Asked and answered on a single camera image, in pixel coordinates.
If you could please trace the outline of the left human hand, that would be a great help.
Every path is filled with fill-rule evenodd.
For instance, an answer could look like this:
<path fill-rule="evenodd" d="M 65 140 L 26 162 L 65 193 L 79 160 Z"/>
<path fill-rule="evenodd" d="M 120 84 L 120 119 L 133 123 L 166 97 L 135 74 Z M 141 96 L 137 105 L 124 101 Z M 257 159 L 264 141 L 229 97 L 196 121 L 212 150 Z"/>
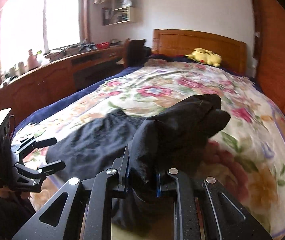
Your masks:
<path fill-rule="evenodd" d="M 10 190 L 7 186 L 0 187 L 0 198 L 7 199 L 12 197 L 16 191 Z M 29 192 L 21 192 L 20 196 L 22 199 L 29 199 L 30 193 Z"/>

